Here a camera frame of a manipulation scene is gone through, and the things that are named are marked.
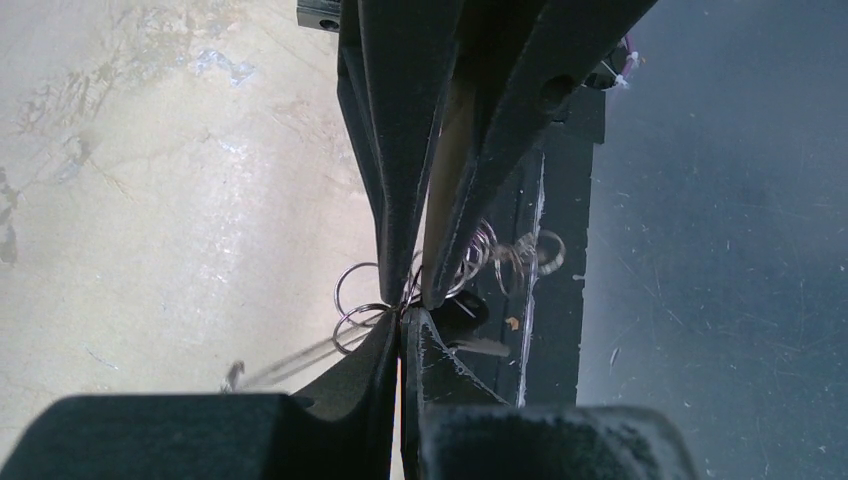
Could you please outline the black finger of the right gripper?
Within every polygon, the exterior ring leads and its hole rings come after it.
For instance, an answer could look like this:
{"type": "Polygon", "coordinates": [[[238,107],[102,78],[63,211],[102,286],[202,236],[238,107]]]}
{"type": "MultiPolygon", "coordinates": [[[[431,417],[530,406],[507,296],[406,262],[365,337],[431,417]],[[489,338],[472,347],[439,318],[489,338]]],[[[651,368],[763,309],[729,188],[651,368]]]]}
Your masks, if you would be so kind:
{"type": "Polygon", "coordinates": [[[344,1],[337,95],[374,217],[380,295],[404,294],[456,64],[460,1],[344,1]]]}
{"type": "Polygon", "coordinates": [[[496,1],[450,82],[428,191],[421,301],[442,305],[498,188],[651,1],[496,1]]]}

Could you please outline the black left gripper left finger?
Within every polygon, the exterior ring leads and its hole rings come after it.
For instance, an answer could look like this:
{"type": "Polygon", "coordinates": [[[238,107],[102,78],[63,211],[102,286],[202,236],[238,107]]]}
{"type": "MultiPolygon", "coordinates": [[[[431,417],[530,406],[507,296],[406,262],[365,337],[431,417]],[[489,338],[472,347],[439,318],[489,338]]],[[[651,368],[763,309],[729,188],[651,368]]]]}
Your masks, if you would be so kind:
{"type": "Polygon", "coordinates": [[[292,394],[77,395],[24,431],[5,479],[386,479],[398,320],[292,394]]]}

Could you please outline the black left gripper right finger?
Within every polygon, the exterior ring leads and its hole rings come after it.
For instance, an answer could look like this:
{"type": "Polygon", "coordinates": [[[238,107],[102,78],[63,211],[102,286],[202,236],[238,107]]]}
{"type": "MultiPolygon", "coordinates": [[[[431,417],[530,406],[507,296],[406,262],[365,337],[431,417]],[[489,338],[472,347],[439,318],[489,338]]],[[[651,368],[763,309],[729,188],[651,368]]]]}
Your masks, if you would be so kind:
{"type": "Polygon", "coordinates": [[[638,406],[514,407],[441,340],[430,313],[402,320],[401,453],[408,479],[696,479],[679,430],[638,406]]]}

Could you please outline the key with black tag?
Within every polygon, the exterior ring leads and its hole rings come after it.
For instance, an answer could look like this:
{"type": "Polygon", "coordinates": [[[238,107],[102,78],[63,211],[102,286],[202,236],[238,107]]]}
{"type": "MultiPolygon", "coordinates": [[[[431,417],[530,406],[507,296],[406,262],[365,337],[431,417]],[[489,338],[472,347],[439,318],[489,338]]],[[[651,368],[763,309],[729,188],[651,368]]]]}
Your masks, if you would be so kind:
{"type": "Polygon", "coordinates": [[[510,348],[504,343],[482,338],[476,330],[489,319],[485,302],[469,291],[460,291],[430,311],[442,343],[453,352],[465,351],[506,358],[510,348]]]}

